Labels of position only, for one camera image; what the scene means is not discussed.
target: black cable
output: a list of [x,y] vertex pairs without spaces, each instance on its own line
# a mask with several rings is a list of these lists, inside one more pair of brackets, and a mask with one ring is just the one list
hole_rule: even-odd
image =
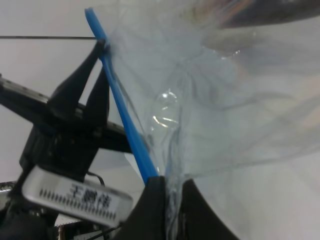
[[94,240],[94,239],[100,238],[100,237],[102,237],[102,236],[104,236],[104,235],[106,235],[106,234],[111,233],[111,232],[114,231],[114,230],[117,230],[117,229],[120,228],[120,227],[121,227],[121,225],[116,226],[116,227],[109,228],[108,230],[105,230],[105,231],[103,231],[103,232],[101,232],[101,233],[99,233],[99,234],[97,234],[97,235],[95,235],[95,236],[92,236],[92,237],[88,238],[87,240]]
[[103,178],[101,176],[99,176],[98,174],[95,174],[93,172],[88,171],[86,174],[88,174],[89,176],[94,176],[97,177],[101,183],[102,186],[105,186],[105,182],[103,180]]
[[0,36],[0,39],[96,40],[94,36]]

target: transparent plastic film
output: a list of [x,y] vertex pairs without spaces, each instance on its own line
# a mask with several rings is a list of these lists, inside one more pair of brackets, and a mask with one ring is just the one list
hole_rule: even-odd
[[166,236],[193,178],[242,240],[320,235],[320,4],[108,0],[130,117],[166,178]]

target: barcode pattern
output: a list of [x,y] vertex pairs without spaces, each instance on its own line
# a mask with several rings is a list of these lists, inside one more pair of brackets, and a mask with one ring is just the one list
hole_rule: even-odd
[[101,218],[106,218],[109,220],[115,220],[115,218],[116,218],[115,212],[95,208],[94,206],[90,206],[86,203],[80,202],[80,201],[78,201],[76,199],[72,199],[70,197],[65,197],[65,196],[60,195],[58,193],[55,193],[54,191],[51,191],[51,190],[41,189],[39,192],[39,196],[41,198],[47,199],[51,202],[65,205],[70,208],[78,209],[83,212],[93,214],[93,215],[96,215]]

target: white surface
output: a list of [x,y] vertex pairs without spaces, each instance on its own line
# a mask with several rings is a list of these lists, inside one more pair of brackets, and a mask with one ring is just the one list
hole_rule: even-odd
[[66,216],[63,214],[59,214],[58,217],[55,220],[55,227],[61,226],[61,225],[66,225],[66,224],[72,224],[72,223],[76,223],[79,222],[79,219],[70,217],[70,216]]
[[103,0],[0,0],[0,35],[93,37],[84,9]]
[[318,158],[248,167],[196,182],[203,193],[210,192],[207,202],[242,240],[316,240],[320,185],[310,173],[318,174]]
[[141,173],[139,171],[139,167],[137,165],[137,161],[135,159],[135,156],[133,154],[130,154],[130,153],[125,153],[124,156],[128,160],[128,162],[130,163],[130,165],[133,167],[135,172],[138,174],[138,176],[142,179],[142,176],[141,176]]

